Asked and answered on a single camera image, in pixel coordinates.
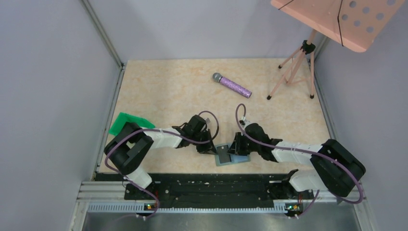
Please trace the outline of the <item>sage green card holder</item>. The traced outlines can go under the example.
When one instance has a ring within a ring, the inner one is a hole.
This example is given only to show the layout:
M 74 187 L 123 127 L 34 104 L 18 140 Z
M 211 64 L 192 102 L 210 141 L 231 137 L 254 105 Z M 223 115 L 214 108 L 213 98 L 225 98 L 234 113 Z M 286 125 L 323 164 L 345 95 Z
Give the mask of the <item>sage green card holder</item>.
M 234 164 L 241 164 L 241 163 L 246 163 L 246 162 L 250 162 L 250 156 L 238 156 L 238 155 L 232 155 L 230 154 L 231 157 L 231 162 L 230 163 L 226 163 L 226 164 L 220 164 L 218 161 L 218 155 L 215 156 L 215 162 L 216 162 L 216 166 L 220 167 L 220 166 L 227 166 L 227 165 L 234 165 Z

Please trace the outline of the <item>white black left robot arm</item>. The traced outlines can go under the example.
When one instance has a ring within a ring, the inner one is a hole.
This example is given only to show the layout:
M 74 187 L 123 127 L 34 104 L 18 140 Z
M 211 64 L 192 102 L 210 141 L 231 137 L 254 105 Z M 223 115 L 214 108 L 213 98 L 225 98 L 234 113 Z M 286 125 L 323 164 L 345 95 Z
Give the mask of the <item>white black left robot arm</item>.
M 211 131 L 199 115 L 189 122 L 171 128 L 144 128 L 136 122 L 126 122 L 120 132 L 105 146 L 106 160 L 126 179 L 145 189 L 152 178 L 140 166 L 151 149 L 196 146 L 200 154 L 216 154 Z

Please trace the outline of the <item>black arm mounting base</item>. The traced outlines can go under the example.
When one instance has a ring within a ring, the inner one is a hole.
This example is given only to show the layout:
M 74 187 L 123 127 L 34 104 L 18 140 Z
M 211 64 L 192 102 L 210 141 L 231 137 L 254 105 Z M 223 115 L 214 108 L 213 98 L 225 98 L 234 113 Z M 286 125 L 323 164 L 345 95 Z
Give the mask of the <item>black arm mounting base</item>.
M 272 208 L 278 200 L 312 199 L 297 192 L 285 174 L 151 174 L 150 194 L 126 185 L 125 200 L 157 198 L 160 208 Z

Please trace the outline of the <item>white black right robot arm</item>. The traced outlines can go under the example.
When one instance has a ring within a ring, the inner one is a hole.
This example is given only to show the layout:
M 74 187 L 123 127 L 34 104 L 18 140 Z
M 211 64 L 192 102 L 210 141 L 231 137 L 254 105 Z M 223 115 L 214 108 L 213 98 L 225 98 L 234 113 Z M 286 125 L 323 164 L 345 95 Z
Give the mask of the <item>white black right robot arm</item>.
M 229 153 L 258 153 L 266 161 L 310 167 L 289 176 L 289 184 L 297 192 L 328 190 L 345 198 L 366 173 L 365 166 L 337 140 L 328 139 L 315 145 L 290 143 L 270 138 L 257 123 L 239 120 L 238 126 L 240 131 L 235 134 Z

